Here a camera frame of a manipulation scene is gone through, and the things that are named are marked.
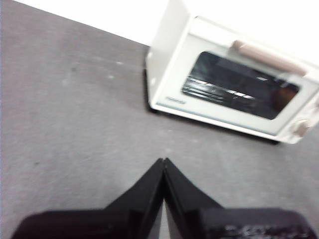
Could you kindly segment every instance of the gray floor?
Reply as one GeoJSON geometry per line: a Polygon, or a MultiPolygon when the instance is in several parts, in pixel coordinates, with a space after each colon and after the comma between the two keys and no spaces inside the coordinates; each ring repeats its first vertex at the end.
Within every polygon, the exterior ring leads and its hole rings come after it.
{"type": "Polygon", "coordinates": [[[272,145],[151,113],[147,46],[1,2],[1,238],[35,212],[106,206],[159,157],[226,207],[297,210],[319,228],[318,126],[272,145]]]}

